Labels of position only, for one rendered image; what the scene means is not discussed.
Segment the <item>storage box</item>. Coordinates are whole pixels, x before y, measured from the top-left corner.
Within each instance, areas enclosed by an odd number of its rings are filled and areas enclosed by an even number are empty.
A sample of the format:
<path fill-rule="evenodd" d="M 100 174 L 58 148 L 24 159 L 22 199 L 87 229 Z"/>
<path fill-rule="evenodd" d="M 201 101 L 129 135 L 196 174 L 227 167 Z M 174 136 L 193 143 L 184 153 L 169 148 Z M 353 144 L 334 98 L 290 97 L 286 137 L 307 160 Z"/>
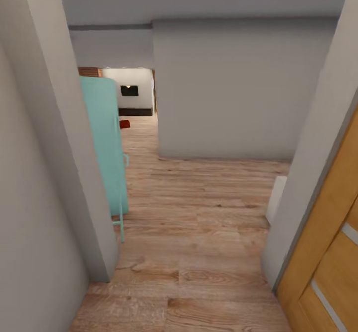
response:
<path fill-rule="evenodd" d="M 119 120 L 119 122 L 120 122 L 120 129 L 130 127 L 130 122 L 128 120 Z"/>

